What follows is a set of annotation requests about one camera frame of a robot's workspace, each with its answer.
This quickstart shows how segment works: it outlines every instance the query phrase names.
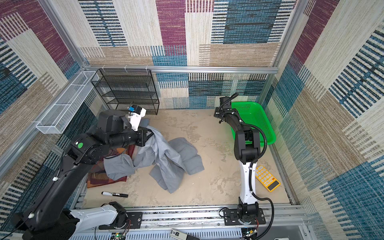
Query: white mesh basket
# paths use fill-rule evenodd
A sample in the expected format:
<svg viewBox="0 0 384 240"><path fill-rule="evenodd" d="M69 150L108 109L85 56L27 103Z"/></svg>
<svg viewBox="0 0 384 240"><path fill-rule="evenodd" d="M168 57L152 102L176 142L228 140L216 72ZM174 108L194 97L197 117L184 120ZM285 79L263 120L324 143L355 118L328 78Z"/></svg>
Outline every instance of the white mesh basket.
<svg viewBox="0 0 384 240"><path fill-rule="evenodd" d="M98 81L96 71L83 71L63 95L47 111L36 128L44 134L62 134L81 104L92 90L92 81Z"/></svg>

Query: calculator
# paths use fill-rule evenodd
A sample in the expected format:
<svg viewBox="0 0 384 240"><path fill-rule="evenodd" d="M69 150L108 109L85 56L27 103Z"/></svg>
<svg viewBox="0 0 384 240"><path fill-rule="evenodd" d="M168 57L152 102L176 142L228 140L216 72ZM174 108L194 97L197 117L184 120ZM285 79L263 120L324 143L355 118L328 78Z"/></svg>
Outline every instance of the calculator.
<svg viewBox="0 0 384 240"><path fill-rule="evenodd" d="M279 181L263 166L256 168L255 176L270 192L280 186Z"/></svg>

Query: black wire rack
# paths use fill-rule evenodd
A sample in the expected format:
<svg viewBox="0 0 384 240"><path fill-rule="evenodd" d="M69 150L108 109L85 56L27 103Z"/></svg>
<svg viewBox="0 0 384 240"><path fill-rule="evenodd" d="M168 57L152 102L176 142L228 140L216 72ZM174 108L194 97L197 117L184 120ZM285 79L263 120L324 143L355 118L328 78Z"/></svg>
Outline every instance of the black wire rack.
<svg viewBox="0 0 384 240"><path fill-rule="evenodd" d="M110 109L127 111L133 105L147 110L146 114L159 111L159 97L150 70L99 69L99 81L92 81Z"/></svg>

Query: green basket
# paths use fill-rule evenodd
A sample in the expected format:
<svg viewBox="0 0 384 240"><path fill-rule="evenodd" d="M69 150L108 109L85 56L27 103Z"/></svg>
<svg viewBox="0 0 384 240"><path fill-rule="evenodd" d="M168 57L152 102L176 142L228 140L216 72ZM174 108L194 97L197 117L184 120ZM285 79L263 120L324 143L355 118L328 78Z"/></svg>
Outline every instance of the green basket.
<svg viewBox="0 0 384 240"><path fill-rule="evenodd" d="M263 107L260 104L254 102L232 102L232 108L236 108L245 123L255 125L263 130L266 135L268 145L276 141L275 132L273 131ZM231 130L233 138L235 138L235 132L232 128ZM264 139L261 134L260 146L264 146Z"/></svg>

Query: beige table surface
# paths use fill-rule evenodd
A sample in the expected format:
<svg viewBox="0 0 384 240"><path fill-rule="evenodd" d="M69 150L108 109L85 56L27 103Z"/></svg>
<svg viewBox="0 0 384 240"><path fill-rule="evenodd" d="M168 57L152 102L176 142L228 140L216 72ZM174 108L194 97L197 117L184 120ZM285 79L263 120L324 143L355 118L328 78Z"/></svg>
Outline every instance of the beige table surface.
<svg viewBox="0 0 384 240"><path fill-rule="evenodd" d="M146 116L151 119L149 125L158 129L166 140L185 137L202 157L205 170L194 175L185 173L176 192L163 190L149 175L153 168L150 166L138 169L127 182L87 189L83 207L99 207L110 201L124 207L238 204L241 180L239 161L233 154L234 140L230 126L225 122L219 124L213 112L213 109L160 109L158 115ZM263 165L281 182L269 148L258 165ZM104 196L102 191L129 194L129 197ZM283 184L269 192L256 181L256 194L269 197L274 203L289 203Z"/></svg>

